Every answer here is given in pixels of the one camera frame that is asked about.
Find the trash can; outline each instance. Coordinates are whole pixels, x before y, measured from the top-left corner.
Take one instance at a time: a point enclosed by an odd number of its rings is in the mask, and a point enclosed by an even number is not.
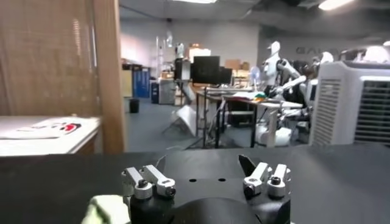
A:
[[[129,111],[130,114],[137,114],[140,111],[140,100],[130,99],[129,100]]]
[[[159,84],[157,82],[152,82],[151,83],[151,90],[152,90],[152,95],[151,95],[151,100],[153,104],[158,104],[160,101],[160,88]]]

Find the white robot head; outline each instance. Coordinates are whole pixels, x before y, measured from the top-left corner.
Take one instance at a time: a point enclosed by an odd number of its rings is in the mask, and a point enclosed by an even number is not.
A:
[[[368,63],[388,63],[390,55],[383,46],[371,46],[367,48],[363,61]]]
[[[333,58],[333,55],[331,53],[326,52],[326,51],[322,53],[322,59],[321,59],[320,64],[334,62],[334,61],[335,61],[335,59]]]
[[[271,56],[279,53],[280,51],[280,43],[278,41],[273,42],[268,49],[271,50]]]

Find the desk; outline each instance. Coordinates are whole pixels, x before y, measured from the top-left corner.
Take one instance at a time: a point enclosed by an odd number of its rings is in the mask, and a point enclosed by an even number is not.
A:
[[[80,223],[91,197],[122,194],[124,168],[165,153],[174,179],[242,178],[238,155],[287,164],[296,224],[390,223],[390,150],[379,145],[0,158],[1,222]]]
[[[253,100],[242,99],[237,97],[232,97],[232,94],[222,93],[220,95],[209,95],[206,94],[205,91],[196,92],[196,136],[198,136],[198,120],[199,120],[199,96],[204,98],[203,108],[204,108],[204,126],[203,126],[203,148],[205,147],[205,141],[207,137],[207,100],[220,102],[222,99],[226,100],[235,100],[244,103],[248,103],[254,105],[253,116],[252,116],[252,126],[251,126],[251,136],[250,136],[250,147],[254,148],[256,144],[256,121],[257,121],[257,112],[258,107],[265,107],[270,114],[269,118],[269,135],[267,141],[267,147],[273,148],[275,147],[275,136],[277,131],[277,113],[281,108],[290,108],[290,109],[299,109],[302,108],[303,105],[299,103],[293,102],[280,102],[280,103],[272,103],[272,102],[256,102]],[[222,128],[221,128],[221,113],[217,112],[216,114],[216,128],[215,128],[215,148],[219,148],[219,137],[221,132],[224,132],[224,124],[225,124],[225,107],[222,108]]]
[[[53,117],[0,116],[0,132],[30,126],[49,118]],[[99,119],[94,117],[75,132],[57,139],[0,139],[0,156],[92,154],[99,125]]]

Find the blue cabinet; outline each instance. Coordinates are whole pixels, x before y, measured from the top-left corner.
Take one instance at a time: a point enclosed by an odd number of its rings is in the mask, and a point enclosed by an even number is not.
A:
[[[151,85],[151,69],[150,68],[134,68],[133,71],[133,97],[134,98],[149,98]]]

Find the air vent grille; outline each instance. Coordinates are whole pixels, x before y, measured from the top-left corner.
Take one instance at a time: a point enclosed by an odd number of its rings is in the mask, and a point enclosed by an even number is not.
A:
[[[355,142],[390,145],[390,82],[364,82]]]
[[[316,128],[314,129],[314,145],[332,143],[333,126],[340,93],[340,79],[322,79],[318,95]]]

